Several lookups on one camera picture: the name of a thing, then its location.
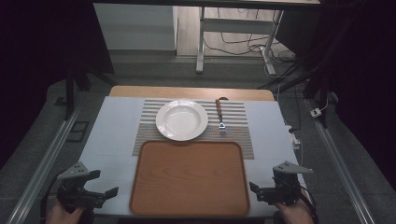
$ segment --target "metal frame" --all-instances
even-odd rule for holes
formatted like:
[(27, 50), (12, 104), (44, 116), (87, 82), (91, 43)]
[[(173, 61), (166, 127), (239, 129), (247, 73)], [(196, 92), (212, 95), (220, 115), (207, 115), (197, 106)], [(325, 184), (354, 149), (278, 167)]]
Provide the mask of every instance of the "metal frame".
[[(308, 100), (305, 100), (305, 105), (308, 111), (314, 109), (311, 104), (309, 104)], [(366, 201), (364, 201), (363, 197), (361, 196), (361, 191), (356, 186), (355, 181), (349, 173), (347, 166), (338, 151), (337, 145), (332, 140), (332, 135), (330, 134), (328, 129), (325, 129), (323, 127), (318, 119), (315, 119), (314, 122), (315, 126), (317, 127), (318, 133), (323, 141), (323, 144), (329, 153), (332, 164), (334, 165), (335, 170), (337, 171), (341, 181), (343, 182), (346, 193), (349, 195), (349, 198), (353, 206), (355, 207), (356, 213), (361, 220), (361, 223), (375, 224), (369, 207), (367, 206)]]
[(277, 27), (283, 11), (276, 10), (273, 21), (242, 21), (230, 19), (205, 18), (205, 8), (200, 7), (200, 32), (197, 52), (196, 73), (204, 72), (204, 32), (237, 33), (237, 34), (258, 34), (269, 35), (265, 47), (260, 47), (262, 57), (269, 75), (275, 75), (276, 71), (271, 62), (269, 51), (274, 41)]
[(61, 151), (62, 146), (64, 145), (64, 141), (66, 140), (66, 137), (69, 134), (69, 131), (72, 128), (73, 123), (76, 120), (83, 103), (85, 103), (86, 93), (82, 93), (79, 98), (81, 99), (78, 99), (78, 105), (76, 106), (73, 113), (70, 115), (69, 119), (64, 120), (59, 127), (59, 130), (55, 134), (52, 142), (50, 143), (46, 154), (44, 155), (41, 162), (38, 164), (38, 167), (35, 169), (35, 173), (33, 174), (28, 185), (26, 186), (22, 196), (18, 200), (18, 203), (12, 211), (11, 216), (8, 218), (7, 224), (23, 223), (27, 215), (29, 214), (30, 209), (38, 195), (38, 192), (42, 188), (50, 172), (50, 169), (52, 168), (53, 163), (58, 157), (58, 154)]

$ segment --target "wall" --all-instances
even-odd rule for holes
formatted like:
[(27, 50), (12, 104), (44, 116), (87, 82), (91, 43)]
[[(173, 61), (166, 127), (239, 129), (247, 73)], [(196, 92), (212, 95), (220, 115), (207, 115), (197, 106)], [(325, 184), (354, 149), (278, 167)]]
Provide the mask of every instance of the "wall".
[(177, 7), (94, 4), (108, 49), (175, 50)]

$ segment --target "table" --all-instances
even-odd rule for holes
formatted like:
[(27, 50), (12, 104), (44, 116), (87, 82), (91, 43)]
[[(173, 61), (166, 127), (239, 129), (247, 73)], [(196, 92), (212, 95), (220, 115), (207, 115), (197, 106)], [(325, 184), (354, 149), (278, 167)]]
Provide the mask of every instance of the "table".
[[(98, 179), (87, 182), (87, 190), (102, 192), (120, 187), (119, 195), (106, 201), (95, 214), (136, 217), (129, 210), (129, 200), (137, 164), (132, 155), (139, 120), (147, 99), (171, 101), (188, 98), (194, 101), (212, 102), (227, 97), (230, 103), (243, 104), (246, 109), (248, 130), (254, 159), (244, 160), (248, 181), (261, 187), (272, 188), (272, 167), (284, 161), (297, 164), (290, 136), (287, 132), (277, 102), (266, 90), (235, 90), (209, 88), (172, 88), (116, 86), (105, 99), (92, 132), (80, 157), (89, 170), (101, 170)], [(253, 192), (248, 193), (250, 210), (247, 217), (271, 217), (273, 206), (259, 203)]]

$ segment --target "desk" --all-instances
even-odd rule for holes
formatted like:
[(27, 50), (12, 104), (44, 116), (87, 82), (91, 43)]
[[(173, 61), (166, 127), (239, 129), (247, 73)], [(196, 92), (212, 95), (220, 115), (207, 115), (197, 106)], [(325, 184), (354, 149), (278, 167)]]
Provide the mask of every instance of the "desk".
[[(319, 0), (278, 0), (274, 2), (302, 4), (302, 5), (318, 5)], [(238, 33), (238, 34), (258, 34), (268, 35), (265, 46), (260, 47), (268, 75), (273, 76), (276, 74), (274, 66), (272, 65), (269, 51), (271, 49), (277, 27), (280, 23), (283, 10), (276, 10), (273, 21), (242, 21), (230, 20), (221, 18), (205, 18), (205, 8), (200, 8), (200, 32), (197, 53), (196, 72), (201, 74), (204, 72), (204, 32), (222, 32), (222, 33)]]
[[(297, 163), (297, 160), (279, 106), (271, 92), (117, 86), (105, 99), (80, 157), (80, 161), (89, 170), (102, 171), (100, 178), (87, 182), (85, 185), (87, 190), (102, 192), (120, 187), (118, 196), (106, 201), (102, 209), (95, 210), (95, 214), (136, 217), (129, 210), (128, 204), (138, 159), (137, 156), (133, 156), (133, 150), (146, 100), (152, 101), (159, 99), (158, 97), (161, 97), (162, 101), (188, 98), (206, 104), (211, 103), (215, 108), (214, 101), (220, 96), (228, 97), (230, 103), (243, 105), (246, 110), (247, 128), (254, 153), (253, 159), (244, 159), (247, 183), (252, 181), (261, 187), (272, 188), (274, 186), (272, 167), (283, 161)], [(212, 113), (217, 119), (216, 109)], [(248, 197), (250, 200), (248, 217), (271, 217), (275, 212), (273, 206), (257, 202), (254, 193), (249, 192)]]

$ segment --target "desk leg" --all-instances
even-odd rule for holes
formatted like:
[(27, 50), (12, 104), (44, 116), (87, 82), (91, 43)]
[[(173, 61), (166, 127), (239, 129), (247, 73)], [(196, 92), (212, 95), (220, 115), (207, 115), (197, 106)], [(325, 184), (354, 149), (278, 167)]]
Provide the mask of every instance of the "desk leg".
[(265, 44), (265, 47), (260, 47), (260, 50), (262, 51), (262, 57), (264, 58), (265, 67), (267, 68), (269, 76), (276, 75), (276, 71), (274, 69), (274, 65), (271, 62), (269, 52), (270, 52), (271, 46), (273, 44), (276, 30), (279, 25), (280, 17), (282, 16), (282, 13), (283, 13), (283, 11), (279, 11), (279, 10), (277, 10), (275, 12), (276, 16), (274, 18), (274, 23), (271, 27), (271, 31), (270, 31), (270, 34), (267, 39), (267, 43)]
[(197, 55), (196, 73), (202, 74), (204, 72), (204, 26), (205, 26), (205, 8), (200, 7), (199, 20), (199, 44)]

